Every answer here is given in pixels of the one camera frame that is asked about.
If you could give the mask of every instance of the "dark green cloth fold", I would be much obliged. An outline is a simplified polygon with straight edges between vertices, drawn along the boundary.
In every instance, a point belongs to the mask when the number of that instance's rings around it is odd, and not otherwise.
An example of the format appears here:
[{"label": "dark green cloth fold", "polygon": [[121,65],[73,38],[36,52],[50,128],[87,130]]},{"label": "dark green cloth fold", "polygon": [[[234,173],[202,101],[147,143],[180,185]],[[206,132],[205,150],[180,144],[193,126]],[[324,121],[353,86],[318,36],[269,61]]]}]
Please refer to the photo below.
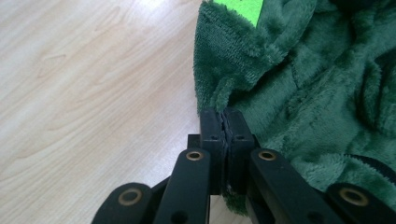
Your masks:
[{"label": "dark green cloth fold", "polygon": [[256,28],[203,2],[194,76],[199,111],[241,110],[311,186],[355,184],[396,210],[396,186],[347,155],[396,170],[395,1],[347,15],[326,0],[266,0]]}]

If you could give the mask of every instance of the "green fleece fabric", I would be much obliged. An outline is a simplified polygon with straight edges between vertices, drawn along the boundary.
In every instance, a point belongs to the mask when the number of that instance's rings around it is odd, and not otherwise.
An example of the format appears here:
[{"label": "green fleece fabric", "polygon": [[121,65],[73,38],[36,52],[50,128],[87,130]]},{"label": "green fleece fabric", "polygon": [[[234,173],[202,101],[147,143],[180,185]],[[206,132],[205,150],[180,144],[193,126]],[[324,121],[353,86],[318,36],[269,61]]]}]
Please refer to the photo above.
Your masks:
[{"label": "green fleece fabric", "polygon": [[312,187],[355,184],[396,210],[396,186],[347,155],[396,170],[395,36],[396,1],[347,15],[328,0],[265,0],[257,27],[203,2],[198,110],[241,110],[261,146],[281,152]]}]

